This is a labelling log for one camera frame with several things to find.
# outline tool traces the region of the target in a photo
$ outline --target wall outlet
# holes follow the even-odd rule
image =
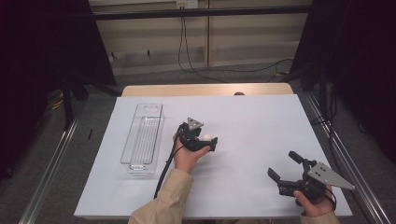
[[[187,0],[176,0],[176,9],[187,8]]]
[[[198,8],[198,0],[187,0],[187,8]]]

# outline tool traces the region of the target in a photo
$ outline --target black cable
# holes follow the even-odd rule
[[[219,81],[219,82],[228,83],[228,82],[226,82],[226,81],[223,81],[223,80],[220,80],[220,79],[216,79],[216,78],[213,78],[213,77],[205,77],[205,76],[202,76],[202,75],[200,75],[198,72],[236,72],[236,73],[254,73],[254,72],[260,72],[260,71],[263,71],[263,70],[272,68],[272,67],[274,67],[274,66],[277,67],[280,63],[283,63],[283,62],[292,62],[292,61],[293,61],[293,59],[283,59],[283,60],[280,60],[280,61],[278,61],[278,62],[276,62],[276,63],[273,63],[273,64],[271,64],[271,65],[269,65],[269,66],[266,66],[266,67],[264,67],[264,68],[259,68],[259,69],[255,69],[255,70],[233,70],[233,69],[213,69],[213,68],[211,68],[211,69],[195,69],[195,68],[192,67],[191,59],[190,59],[189,44],[188,44],[188,41],[187,41],[187,26],[186,26],[186,20],[185,20],[184,17],[182,17],[182,18],[181,18],[181,21],[182,21],[182,24],[181,24],[180,44],[179,44],[179,47],[178,47],[177,60],[178,60],[178,66],[179,66],[180,69],[181,69],[182,71],[184,71],[184,72],[187,72],[187,73],[194,73],[195,75],[197,75],[197,76],[199,76],[199,77],[209,78],[209,79],[216,80],[216,81]],[[183,33],[184,33],[184,41],[185,41],[185,45],[186,45],[187,56],[188,56],[190,68],[191,68],[192,71],[189,71],[189,70],[184,69],[184,68],[181,66],[181,63],[180,63],[180,52],[181,52],[181,44],[182,44],[182,42],[183,42]],[[272,79],[274,79],[275,75],[274,75],[273,77],[271,77],[269,80],[267,80],[266,82],[269,82],[269,81],[271,81]]]
[[[337,209],[337,198],[335,197],[334,193],[331,190],[329,190],[327,188],[326,188],[326,190],[329,191],[330,194],[332,195],[332,197],[334,198],[334,201],[333,201],[332,198],[329,197],[326,193],[324,194],[325,198],[332,203],[332,210],[335,211],[335,209]]]
[[[184,31],[184,40],[185,40],[185,44],[186,44],[187,56],[189,58],[189,64],[190,64],[190,68],[191,68],[192,72],[188,71],[188,70],[185,70],[180,64],[180,50],[181,50],[181,43],[183,42],[183,31]],[[212,80],[215,80],[215,81],[218,81],[218,82],[222,82],[222,83],[228,83],[226,81],[223,81],[223,80],[220,80],[220,79],[216,79],[216,78],[213,78],[213,77],[204,77],[201,74],[199,74],[197,71],[195,71],[195,69],[192,67],[191,59],[190,59],[190,53],[189,53],[189,45],[187,43],[186,19],[184,17],[181,18],[181,37],[180,37],[180,46],[178,48],[178,66],[180,67],[180,69],[182,71],[187,72],[187,73],[194,73],[198,77],[208,78],[208,79],[212,79]]]
[[[158,191],[160,191],[161,185],[163,184],[163,179],[165,178],[165,175],[168,172],[169,166],[172,163],[172,159],[175,157],[176,153],[184,147],[184,146],[182,146],[182,147],[178,148],[174,153],[179,131],[180,131],[180,127],[178,127],[178,129],[177,129],[177,134],[174,139],[174,144],[172,146],[171,153],[169,154],[169,158],[166,161],[165,167],[163,167],[163,172],[161,173],[160,179],[158,180],[157,188],[155,189],[155,193],[154,193],[154,199],[157,198]]]

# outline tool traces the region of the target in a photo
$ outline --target gray floor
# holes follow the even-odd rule
[[[233,70],[254,70],[263,68],[268,64],[228,66]],[[277,67],[278,72],[288,71],[290,62],[285,62]],[[225,82],[266,82],[270,80],[275,72],[274,67],[260,72],[200,72],[201,76],[221,79]],[[143,84],[179,84],[179,83],[218,83],[213,79],[199,77],[193,73],[182,71],[168,71],[151,74],[117,77],[118,89],[122,90],[127,85]],[[309,119],[316,116],[310,107],[305,93],[300,89],[299,80],[290,83],[295,93],[300,97],[302,105]],[[55,178],[35,223],[126,223],[125,220],[88,221],[73,217],[79,196],[84,188],[85,181],[90,173],[97,150],[106,131],[108,119],[111,116],[116,99],[108,96],[94,88],[87,87],[91,93],[90,99],[85,102],[74,102],[74,108],[82,107],[83,113],[79,119],[78,126],[73,138],[68,145],[62,158]],[[342,98],[338,100],[338,112],[333,121],[334,129],[339,133],[341,139],[356,162],[362,176],[369,183],[375,195],[387,211],[390,220],[396,220],[396,165],[391,163],[380,151],[374,138],[363,133],[359,122],[353,113],[343,104]],[[42,175],[47,169],[55,148],[63,134],[64,112],[62,107],[57,110],[47,111],[40,125],[38,125],[35,138],[28,150],[19,160],[14,168],[14,174],[10,179],[0,182],[0,223],[18,223],[21,219],[26,205],[32,198],[35,188]],[[336,163],[329,150],[328,138],[320,125],[314,125],[325,154],[333,169]],[[339,173],[348,178],[342,164]],[[360,195],[352,195],[345,191],[346,198],[353,211],[353,217],[341,218],[342,223],[375,223],[371,214],[365,207]],[[298,219],[277,220],[276,223],[299,223]]]

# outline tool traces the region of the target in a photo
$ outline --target white wall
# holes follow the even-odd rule
[[[311,0],[200,0],[199,8],[307,6]],[[175,9],[176,1],[91,0],[93,12]],[[293,58],[306,14],[186,18],[194,67]],[[116,75],[178,69],[181,19],[98,21]],[[180,60],[188,68],[184,41]]]

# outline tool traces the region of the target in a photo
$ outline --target human hand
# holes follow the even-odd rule
[[[210,147],[203,147],[197,151],[189,151],[186,149],[180,140],[177,138],[175,145],[175,168],[181,171],[191,174],[198,160],[203,157]]]
[[[326,195],[331,198],[332,197],[332,187],[327,185]],[[295,190],[293,192],[294,197],[298,200],[298,202],[304,207],[305,212],[304,216],[306,217],[320,217],[325,214],[330,213],[333,210],[332,202],[322,196],[314,201],[309,201],[305,195],[299,190]]]

